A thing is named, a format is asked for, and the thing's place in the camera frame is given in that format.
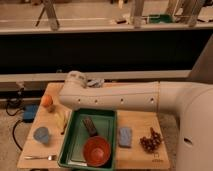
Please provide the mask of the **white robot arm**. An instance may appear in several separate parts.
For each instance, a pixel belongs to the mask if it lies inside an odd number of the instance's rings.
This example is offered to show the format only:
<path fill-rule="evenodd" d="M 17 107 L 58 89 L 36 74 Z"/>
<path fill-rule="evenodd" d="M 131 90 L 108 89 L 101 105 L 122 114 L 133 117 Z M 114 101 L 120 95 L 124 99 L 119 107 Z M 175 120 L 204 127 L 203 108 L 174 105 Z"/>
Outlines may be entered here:
<path fill-rule="evenodd" d="M 176 171 L 213 171 L 213 85 L 148 82 L 89 88 L 87 76 L 68 73 L 60 103 L 77 110 L 93 108 L 176 114 L 180 130 Z"/>

